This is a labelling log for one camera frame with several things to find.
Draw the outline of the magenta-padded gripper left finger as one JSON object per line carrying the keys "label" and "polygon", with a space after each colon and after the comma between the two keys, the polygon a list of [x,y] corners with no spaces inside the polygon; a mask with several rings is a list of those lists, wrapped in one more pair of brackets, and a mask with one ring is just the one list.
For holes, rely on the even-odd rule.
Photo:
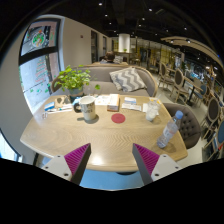
{"label": "magenta-padded gripper left finger", "polygon": [[54,156],[42,169],[79,185],[90,155],[91,144],[87,143],[66,155]]}

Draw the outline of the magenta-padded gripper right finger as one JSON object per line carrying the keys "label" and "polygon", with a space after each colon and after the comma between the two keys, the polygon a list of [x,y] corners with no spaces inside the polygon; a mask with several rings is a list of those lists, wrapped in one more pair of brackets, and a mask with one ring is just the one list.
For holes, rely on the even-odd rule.
{"label": "magenta-padded gripper right finger", "polygon": [[181,167],[167,154],[158,155],[138,144],[133,144],[132,154],[145,185],[181,170]]}

